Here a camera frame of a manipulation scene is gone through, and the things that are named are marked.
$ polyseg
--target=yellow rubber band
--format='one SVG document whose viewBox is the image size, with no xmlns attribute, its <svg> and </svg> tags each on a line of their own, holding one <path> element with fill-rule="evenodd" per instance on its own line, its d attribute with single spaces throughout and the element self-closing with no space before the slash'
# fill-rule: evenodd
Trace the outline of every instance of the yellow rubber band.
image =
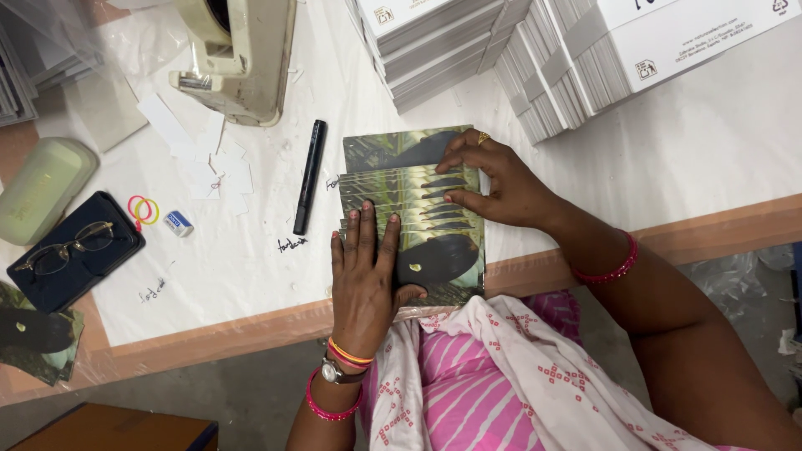
<svg viewBox="0 0 802 451">
<path fill-rule="evenodd" d="M 156 214 L 153 216 L 153 219 L 150 222 L 145 222 L 145 220 L 140 217 L 140 207 L 145 202 L 152 203 L 153 209 L 156 211 Z M 140 224 L 145 224 L 146 226 L 156 224 L 156 221 L 159 220 L 159 204 L 157 204 L 153 199 L 142 199 L 141 201 L 136 202 L 136 207 L 134 207 L 134 217 L 140 222 Z"/>
<path fill-rule="evenodd" d="M 373 359 L 360 359 L 359 357 L 354 357 L 351 354 L 343 351 L 339 346 L 337 346 L 337 344 L 334 342 L 334 340 L 331 339 L 331 337 L 329 337 L 329 344 L 331 344 L 331 347 L 336 349 L 337 352 L 342 354 L 343 357 L 350 360 L 351 362 L 354 362 L 355 364 L 369 364 L 370 362 L 373 361 Z"/>
</svg>

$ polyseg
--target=brown box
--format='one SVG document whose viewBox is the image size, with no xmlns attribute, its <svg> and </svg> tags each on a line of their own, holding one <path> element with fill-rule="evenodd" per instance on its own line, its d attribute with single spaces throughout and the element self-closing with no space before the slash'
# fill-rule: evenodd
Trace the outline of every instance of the brown box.
<svg viewBox="0 0 802 451">
<path fill-rule="evenodd" d="M 10 451 L 217 451 L 217 422 L 83 403 Z"/>
</svg>

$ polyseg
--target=orange thread bracelet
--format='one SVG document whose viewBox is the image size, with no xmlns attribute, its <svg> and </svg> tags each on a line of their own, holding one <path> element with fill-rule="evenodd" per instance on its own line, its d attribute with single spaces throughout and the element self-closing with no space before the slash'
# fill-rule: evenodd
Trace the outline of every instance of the orange thread bracelet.
<svg viewBox="0 0 802 451">
<path fill-rule="evenodd" d="M 343 357 L 350 360 L 351 362 L 354 362 L 355 364 L 369 364 L 370 362 L 373 361 L 372 357 L 370 359 L 360 359 L 359 357 L 354 357 L 351 354 L 343 351 L 339 346 L 337 346 L 337 344 L 334 342 L 334 340 L 331 339 L 331 337 L 329 337 L 329 344 L 331 345 L 331 347 L 337 350 L 337 352 L 339 352 Z"/>
</svg>

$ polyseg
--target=woman's left hand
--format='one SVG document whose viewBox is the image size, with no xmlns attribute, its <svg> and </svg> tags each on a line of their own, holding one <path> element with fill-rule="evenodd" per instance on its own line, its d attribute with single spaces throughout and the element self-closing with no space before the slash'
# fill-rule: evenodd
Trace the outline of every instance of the woman's left hand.
<svg viewBox="0 0 802 451">
<path fill-rule="evenodd" d="M 426 289 L 417 285 L 392 291 L 395 253 L 401 221 L 393 213 L 376 255 L 376 216 L 373 204 L 365 201 L 362 211 L 351 210 L 345 246 L 337 232 L 331 236 L 331 269 L 334 274 L 332 340 L 343 351 L 370 359 L 378 351 L 393 318 L 409 299 L 425 298 Z"/>
</svg>

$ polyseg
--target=black marker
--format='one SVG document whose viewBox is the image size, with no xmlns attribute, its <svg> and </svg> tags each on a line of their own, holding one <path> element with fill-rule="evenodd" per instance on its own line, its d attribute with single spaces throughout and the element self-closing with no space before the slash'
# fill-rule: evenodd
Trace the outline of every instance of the black marker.
<svg viewBox="0 0 802 451">
<path fill-rule="evenodd" d="M 323 157 L 323 141 L 326 139 L 326 123 L 318 119 L 312 127 L 312 139 L 309 141 L 309 156 L 306 157 L 306 169 L 303 172 L 301 196 L 298 198 L 298 211 L 295 213 L 293 234 L 306 235 L 306 224 L 312 210 L 314 186 L 318 181 L 320 160 Z"/>
</svg>

